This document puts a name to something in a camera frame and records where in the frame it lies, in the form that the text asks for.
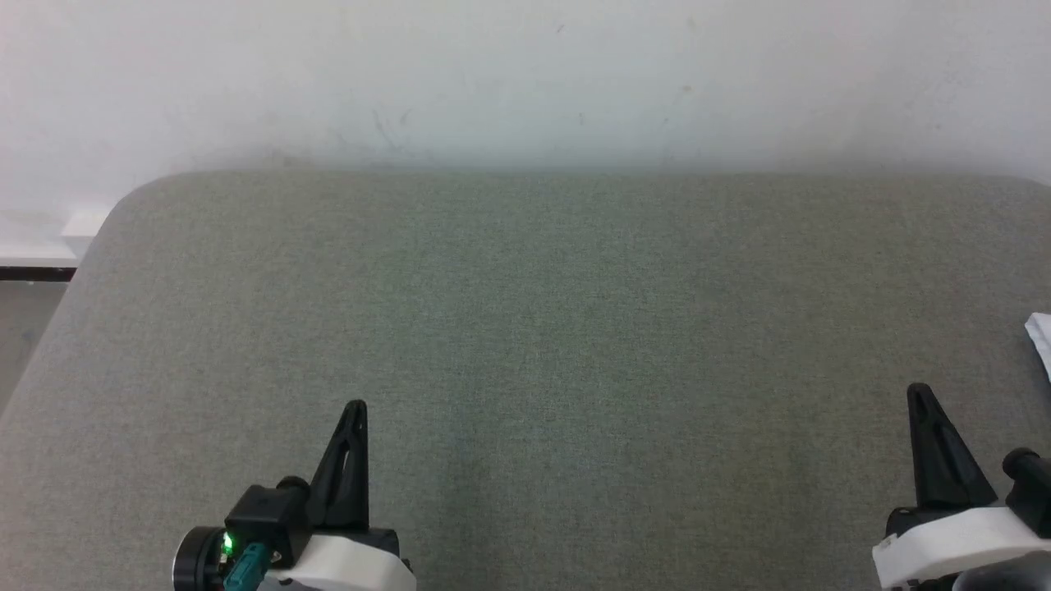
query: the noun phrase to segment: white wall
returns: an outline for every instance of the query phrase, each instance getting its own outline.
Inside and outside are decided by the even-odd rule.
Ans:
[[[1049,182],[1049,104],[1046,0],[0,0],[0,261],[231,166]]]

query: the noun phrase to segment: gray tablecloth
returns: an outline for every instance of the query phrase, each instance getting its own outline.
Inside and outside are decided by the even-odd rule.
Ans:
[[[1049,227],[1009,179],[156,182],[0,419],[0,584],[167,588],[364,398],[421,589],[873,588],[910,382],[1002,494],[1051,451]]]

